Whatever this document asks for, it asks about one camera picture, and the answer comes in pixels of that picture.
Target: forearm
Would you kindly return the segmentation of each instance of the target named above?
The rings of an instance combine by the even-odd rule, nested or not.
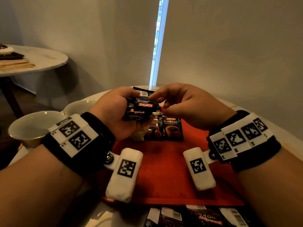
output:
[[[282,148],[265,163],[238,174],[247,199],[268,227],[303,226],[303,163]]]
[[[83,178],[43,145],[0,171],[1,226],[54,226]]]

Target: person's left hand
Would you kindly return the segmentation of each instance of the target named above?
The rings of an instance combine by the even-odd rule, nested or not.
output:
[[[126,108],[128,97],[138,97],[139,91],[131,87],[115,88],[104,94],[89,110],[94,116],[99,118],[114,134],[116,140],[122,140],[131,135],[134,131],[139,131],[149,125],[149,121],[139,122],[136,120],[125,121],[122,119]]]

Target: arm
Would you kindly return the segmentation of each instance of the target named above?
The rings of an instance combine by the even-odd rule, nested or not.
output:
[[[90,113],[111,130],[116,140],[127,138],[150,123],[122,120],[126,98],[139,94],[130,87],[114,89],[101,97]],[[1,170],[0,182],[1,226],[55,226],[79,191],[83,178],[40,145]]]
[[[165,101],[165,114],[193,127],[212,130],[236,112],[208,92],[188,84],[169,84],[150,96]],[[282,148],[267,162],[238,173],[247,200],[268,227],[303,226],[303,162]]]

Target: red mat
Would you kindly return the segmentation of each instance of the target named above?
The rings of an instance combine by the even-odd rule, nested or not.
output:
[[[242,189],[229,164],[210,164],[217,186],[197,191],[185,162],[183,152],[200,147],[208,150],[208,131],[190,126],[182,120],[184,141],[143,141],[125,139],[115,143],[112,152],[120,154],[126,148],[140,150],[143,160],[136,181],[131,202],[143,204],[171,205],[244,205],[233,188],[240,194]],[[97,184],[106,187],[112,171],[96,172]]]

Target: blue light strip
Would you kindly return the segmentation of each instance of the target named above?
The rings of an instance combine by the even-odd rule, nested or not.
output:
[[[149,85],[157,84],[157,76],[158,76],[168,3],[169,0],[160,0],[159,11],[158,11],[158,19],[160,18],[160,25],[159,25],[159,30],[156,29],[155,49],[154,49],[152,65],[151,65],[151,77],[150,77]]]

